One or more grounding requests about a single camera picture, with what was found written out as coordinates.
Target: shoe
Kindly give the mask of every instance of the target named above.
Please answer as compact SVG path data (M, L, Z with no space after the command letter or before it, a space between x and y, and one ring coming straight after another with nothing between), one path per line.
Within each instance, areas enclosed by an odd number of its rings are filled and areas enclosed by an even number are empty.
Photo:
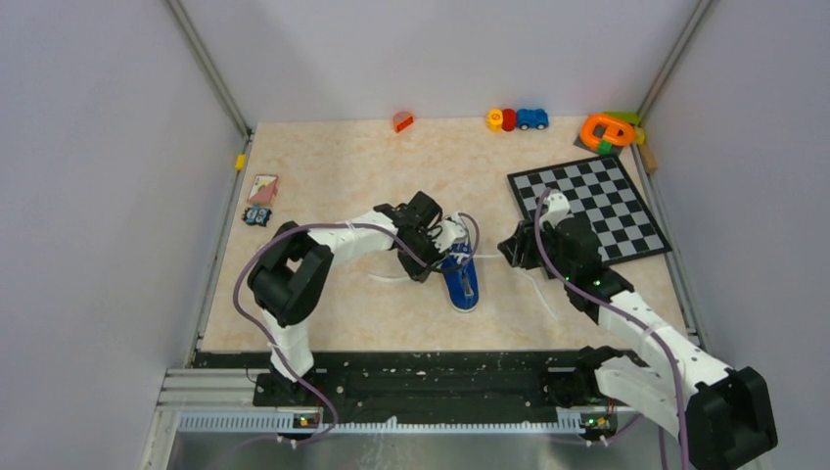
M455 243L449 249L449 255L441 263L441 269L451 269L470 258L470 243ZM476 277L476 267L473 260L461 269L443 275L449 300L453 308L458 311L471 311L479 303L479 280Z

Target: chessboard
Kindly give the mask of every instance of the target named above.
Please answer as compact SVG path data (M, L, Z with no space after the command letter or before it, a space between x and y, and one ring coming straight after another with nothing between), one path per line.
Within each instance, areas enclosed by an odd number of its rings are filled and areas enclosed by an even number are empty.
M521 171L507 179L525 218L532 218L545 188L562 192L571 214L590 220L606 265L671 250L617 155Z

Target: green block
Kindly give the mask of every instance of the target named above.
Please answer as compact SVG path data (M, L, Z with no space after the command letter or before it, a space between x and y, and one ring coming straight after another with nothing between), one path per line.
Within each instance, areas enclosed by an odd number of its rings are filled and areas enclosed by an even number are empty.
M637 125L640 123L640 116L637 113L628 113L625 111L604 111L602 112L603 115L610 116L612 118L617 118L619 120L624 120L632 125Z
M607 140L602 140L599 143L599 147L597 147L597 153L608 154L608 153L611 152L612 148L613 148L613 146L611 145L611 142L609 142Z

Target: table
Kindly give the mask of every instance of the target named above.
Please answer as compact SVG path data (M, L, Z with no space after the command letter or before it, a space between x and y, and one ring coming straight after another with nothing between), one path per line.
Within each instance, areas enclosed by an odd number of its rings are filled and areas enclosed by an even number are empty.
M552 117L543 131L490 132L482 118L417 119L400 134L387 120L260 124L219 272L202 351L266 351L265 338L231 303L234 281L257 247L284 221L298 224L353 218L381 203L408 202L419 190L444 213L472 214L482 228L480 253L496 254L520 213L506 175L589 158L573 145L584 117ZM640 180L628 149L621 155ZM254 177L279 174L279 194L268 227L240 218ZM575 310L558 281L530 272L533 284L504 259L476 259L480 301L470 313L450 306L443 278L419 284L381 282L369 274L405 273L394 253L374 253L333 270L309 317L313 351L571 350L626 345ZM663 256L615 266L652 308L680 331L685 326ZM260 315L243 288L242 305Z

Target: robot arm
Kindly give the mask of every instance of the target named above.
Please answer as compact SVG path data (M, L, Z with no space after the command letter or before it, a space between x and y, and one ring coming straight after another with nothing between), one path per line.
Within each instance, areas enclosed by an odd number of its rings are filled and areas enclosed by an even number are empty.
M314 364L308 348L307 318L317 307L329 270L367 253L393 248L393 240L380 227L401 239L426 266L398 251L398 260L409 277L424 282L456 241L467 237L458 213L442 218L438 204L418 192L408 204L388 204L343 222L346 228L310 229L275 244L251 270L248 287L262 309L265 325L292 369L302 376ZM297 227L284 223L276 235ZM292 261L295 267L289 266ZM276 352L271 363L280 375L294 382Z
M685 401L690 460L697 468L736 469L777 445L778 438L766 383L747 367L734 370L690 343L654 312L633 285L602 264L600 242L587 219L570 217L568 200L551 193L541 202L545 253L566 280L605 303L621 308L642 328L610 309L594 304L566 287L568 298L595 323L625 340L649 366L643 369L609 347L585 348L573 384L551 388L551 398L564 407L575 400L605 396L622 401L655 421L676 438L678 410L673 376L666 354L652 332L669 346L678 361ZM498 245L513 267L542 267L532 220L519 223L513 236Z

